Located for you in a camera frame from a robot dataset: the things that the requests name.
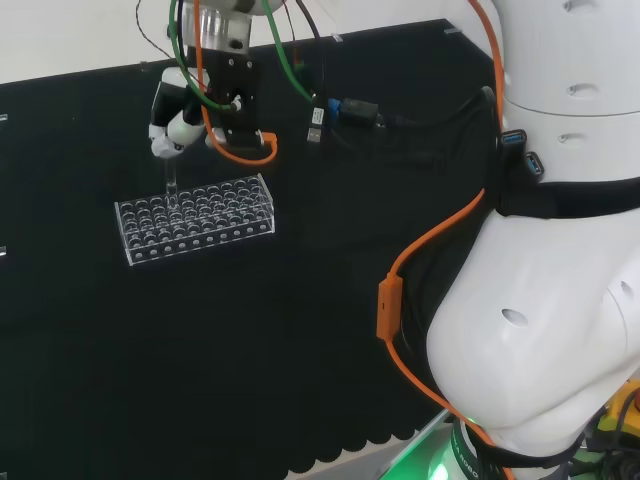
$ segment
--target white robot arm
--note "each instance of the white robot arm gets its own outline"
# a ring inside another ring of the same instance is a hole
[[[640,177],[640,4],[494,3],[505,127],[526,130],[545,182]],[[640,210],[566,220],[492,213],[433,319],[427,353],[449,402],[497,446],[532,457],[569,448],[640,366]],[[449,478],[476,478],[451,446],[444,464]]]

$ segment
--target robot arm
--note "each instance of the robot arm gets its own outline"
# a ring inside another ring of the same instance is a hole
[[[272,10],[276,10],[282,6],[282,1],[269,0],[269,4]],[[183,8],[183,40],[188,47],[194,47],[193,1],[186,0]],[[235,105],[233,118],[225,119],[223,128],[214,130],[220,144],[258,148],[264,146],[264,138],[255,121],[255,86],[259,80],[259,69],[257,66],[252,68],[253,63],[248,59],[252,17],[264,14],[261,0],[201,1],[201,42],[203,50],[211,52],[205,61],[216,67],[221,64],[224,66],[216,68],[218,77],[213,89],[225,103]],[[190,73],[195,77],[197,71],[191,68]],[[203,83],[210,86],[206,71]],[[230,98],[229,92],[238,89],[246,98],[235,93],[234,98]],[[198,141],[204,130],[200,102],[190,91],[181,70],[178,67],[166,69],[151,109],[149,139],[154,156],[161,159],[179,156]],[[231,132],[235,132],[233,139],[228,138]]]

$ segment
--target cable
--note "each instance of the cable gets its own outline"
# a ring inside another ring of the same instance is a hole
[[[163,50],[158,45],[156,45],[149,37],[147,37],[147,35],[144,33],[144,30],[142,30],[142,26],[140,25],[140,5],[141,4],[142,4],[142,0],[138,0],[138,4],[136,5],[136,24],[138,25],[138,31],[140,31],[140,34],[142,35],[142,37],[147,42],[149,42],[151,46],[153,46],[153,48],[163,53],[165,57],[173,60],[173,57],[171,55],[169,55],[165,50]]]
[[[307,93],[307,91],[304,89],[304,87],[300,84],[300,82],[296,78],[295,74],[293,73],[293,70],[291,70],[291,66],[289,65],[289,61],[287,60],[287,54],[285,53],[284,48],[282,48],[282,42],[280,41],[280,34],[278,33],[278,27],[276,26],[276,22],[273,18],[273,11],[271,10],[271,6],[269,5],[269,0],[262,0],[262,6],[267,15],[267,20],[269,21],[269,28],[271,28],[271,34],[273,35],[273,41],[276,44],[278,58],[280,59],[280,63],[282,65],[285,75],[289,79],[289,82],[291,82],[291,85],[293,85],[293,87],[298,91],[298,93],[302,95],[305,98],[305,100],[307,100],[309,103],[312,103],[313,99],[311,98],[311,95]]]
[[[387,346],[387,350],[389,351],[389,355],[391,355],[391,358],[393,359],[395,364],[398,366],[400,371],[405,375],[405,377],[407,377],[411,381],[411,383],[413,383],[416,387],[418,387],[418,389],[422,393],[424,393],[427,397],[429,397],[431,400],[436,402],[442,408],[444,408],[445,410],[449,410],[456,417],[462,420],[465,423],[465,425],[469,426],[469,428],[471,428],[471,430],[473,430],[476,433],[476,435],[478,435],[485,443],[487,443],[488,445],[495,445],[491,440],[491,438],[489,438],[489,436],[484,432],[484,430],[482,430],[475,423],[467,420],[467,418],[464,415],[462,415],[458,410],[456,410],[453,405],[451,405],[449,402],[444,400],[442,397],[438,396],[436,393],[430,390],[427,386],[425,386],[420,380],[418,380],[418,377],[416,377],[402,362],[402,360],[398,356],[398,352],[396,352],[396,348],[393,346],[392,341],[387,340],[385,344]],[[513,473],[511,472],[511,469],[505,468],[503,470],[508,480],[515,480]]]
[[[214,110],[232,111],[234,107],[232,107],[231,105],[220,105],[210,100],[209,98],[207,98],[207,96],[204,94],[204,89],[202,88],[203,79],[200,76],[198,77],[198,81],[200,82],[200,87],[198,87],[198,85],[196,85],[193,82],[193,80],[191,80],[189,71],[184,64],[184,59],[180,56],[180,47],[178,46],[178,38],[177,38],[178,33],[177,33],[176,19],[175,19],[177,2],[178,0],[171,0],[171,5],[169,7],[169,36],[171,37],[171,46],[173,47],[173,54],[175,55],[176,60],[178,61],[178,66],[180,67],[180,71],[182,72],[182,75],[184,75],[184,78],[187,81],[187,84],[189,85],[193,93],[196,95],[196,97],[200,100],[200,103],[202,104],[202,106],[206,106]],[[200,25],[200,16],[194,15],[194,19],[197,19],[196,22],[198,25]],[[196,39],[197,40],[200,39],[199,32],[196,34]]]
[[[640,388],[636,388],[633,392],[631,392],[624,403],[622,404],[622,408],[620,409],[620,413],[618,414],[618,423],[616,424],[616,429],[613,432],[613,438],[611,439],[611,445],[607,449],[603,460],[603,473],[606,476],[611,470],[611,456],[614,451],[620,451],[620,437],[622,436],[622,429],[624,428],[624,421],[627,417],[627,413],[629,413],[629,408],[631,408],[631,404],[636,398],[636,395],[640,393]]]
[[[187,64],[187,56],[184,54],[184,38],[182,35],[182,15],[184,14],[184,0],[178,0],[178,49],[180,50],[180,60],[183,64]]]
[[[489,37],[489,43],[491,44],[491,51],[492,51],[493,60],[494,60],[494,72],[496,77],[496,97],[497,97],[496,127],[497,127],[497,130],[501,130],[503,100],[504,100],[504,70],[502,66],[502,57],[500,55],[498,40],[497,40],[495,31],[493,30],[493,26],[489,21],[489,17],[487,16],[482,6],[478,3],[477,0],[468,0],[468,1],[473,7],[473,9],[476,11],[478,16],[480,17],[480,21],[484,26],[487,36]],[[418,240],[413,242],[407,249],[405,249],[402,252],[402,254],[400,254],[400,257],[398,257],[398,259],[394,262],[391,268],[391,272],[388,275],[388,278],[391,277],[392,279],[391,283],[393,283],[393,277],[395,277],[395,280],[400,280],[397,275],[398,271],[400,267],[403,265],[403,263],[406,262],[407,259],[409,259],[409,257],[411,257],[419,248],[424,246],[427,242],[432,240],[434,237],[443,233],[448,228],[455,225],[457,222],[459,222],[460,220],[465,218],[467,215],[469,215],[469,213],[471,213],[471,211],[473,211],[473,209],[475,209],[475,207],[480,203],[480,200],[482,200],[482,198],[484,197],[484,194],[485,194],[485,191],[483,189],[473,199],[473,201],[470,204],[468,204],[465,208],[463,208],[458,213],[456,213],[449,219],[442,222],[440,225],[436,226],[435,228],[433,228],[432,230],[424,234]],[[411,381],[411,383],[413,383],[422,393],[424,393],[427,397],[429,397],[431,400],[436,402],[442,408],[445,408],[449,410],[451,413],[453,413],[454,415],[456,415],[461,421],[463,421],[466,425],[468,425],[487,445],[495,445],[495,443],[491,440],[491,438],[478,425],[468,420],[464,415],[458,412],[458,410],[454,408],[453,405],[451,405],[449,402],[447,402],[446,400],[438,396],[436,393],[434,393],[432,390],[430,390],[407,368],[407,366],[400,359],[398,352],[396,351],[393,345],[393,338],[385,338],[384,341],[385,341],[387,350],[389,351],[389,354],[391,355],[391,358],[397,365],[398,369],[404,374],[405,377],[407,377]],[[510,468],[503,468],[503,471],[504,471],[504,474],[506,475],[507,480],[515,480],[513,472]]]
[[[289,13],[289,7],[287,7],[287,2],[286,0],[283,0],[282,5],[284,6],[284,10],[287,12],[287,18],[289,19],[289,26],[291,27],[291,37],[293,38],[293,41],[296,41],[296,32],[293,29],[293,22],[291,21],[291,14]]]
[[[451,217],[447,218],[440,225],[432,228],[423,236],[421,236],[418,240],[416,240],[411,245],[409,245],[404,250],[404,252],[402,252],[400,256],[396,259],[393,266],[391,267],[391,271],[389,272],[389,275],[398,275],[400,268],[409,259],[409,257],[411,257],[418,250],[420,250],[430,240],[437,237],[441,233],[445,232],[450,227],[458,223],[460,220],[468,216],[478,206],[478,204],[480,203],[480,200],[482,200],[483,197],[484,197],[484,189],[482,189],[480,193],[478,193],[478,195],[471,201],[471,203],[469,203],[462,210],[452,215]]]
[[[504,67],[502,66],[502,55],[500,54],[500,45],[498,44],[498,37],[491,25],[491,20],[487,16],[487,12],[484,11],[482,5],[478,3],[478,0],[468,0],[473,9],[476,11],[482,26],[484,27],[487,37],[489,37],[489,44],[491,45],[491,55],[493,56],[493,68],[496,76],[496,97],[498,103],[498,118],[500,126],[502,126],[502,113],[504,109]]]
[[[200,11],[200,0],[194,0],[193,6],[196,9],[196,12]],[[200,38],[200,15],[194,15],[194,23],[195,23],[195,32],[196,32],[196,65],[198,67],[198,79],[202,83],[204,77],[204,69],[203,69],[203,59],[202,59],[202,40]],[[232,153],[227,152],[218,139],[216,138],[215,133],[213,132],[213,127],[211,126],[211,120],[209,119],[209,111],[203,105],[202,107],[202,118],[204,120],[205,127],[207,129],[207,134],[209,135],[209,139],[211,143],[215,147],[215,149],[227,159],[239,163],[241,165],[248,165],[252,167],[257,167],[260,165],[266,165],[271,162],[278,153],[278,138],[273,133],[263,133],[263,138],[265,143],[268,143],[271,147],[271,154],[267,158],[263,158],[262,160],[248,160],[246,158],[238,157]]]
[[[307,19],[307,23],[309,24],[309,27],[311,27],[311,31],[313,32],[313,37],[315,39],[315,44],[318,47],[318,52],[320,54],[320,62],[321,62],[321,67],[322,67],[322,76],[321,76],[321,79],[320,79],[320,85],[321,85],[320,93],[326,99],[327,98],[327,76],[326,76],[327,55],[326,55],[326,53],[324,51],[324,48],[322,48],[322,40],[320,38],[320,32],[318,31],[318,27],[316,26],[316,22],[313,21],[313,17],[311,16],[311,13],[309,13],[309,10],[307,9],[307,7],[303,3],[303,1],[302,0],[296,0],[296,3],[298,4],[298,7],[302,11],[302,14],[304,15],[304,18]]]

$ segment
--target black fabric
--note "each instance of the black fabric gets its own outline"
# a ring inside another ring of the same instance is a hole
[[[325,39],[330,94],[424,122],[455,111],[493,78],[449,27]],[[146,268],[128,267],[113,202],[163,190],[147,128],[172,63],[0,86],[0,471],[12,480],[279,480],[407,438],[438,411],[375,337],[377,285],[481,188],[474,146],[490,126],[349,133],[359,155],[315,148],[275,50],[255,56],[260,126],[279,138],[260,170],[275,237]],[[181,157],[179,187],[256,171],[203,143]]]
[[[494,465],[506,468],[557,467],[558,465],[569,462],[575,456],[580,445],[582,445],[582,441],[584,440],[584,434],[581,434],[574,444],[563,452],[548,457],[530,457],[528,455],[510,452],[504,448],[487,445],[473,430],[469,428],[468,425],[466,428],[467,433],[469,434],[469,439],[476,449],[476,455],[490,461]]]

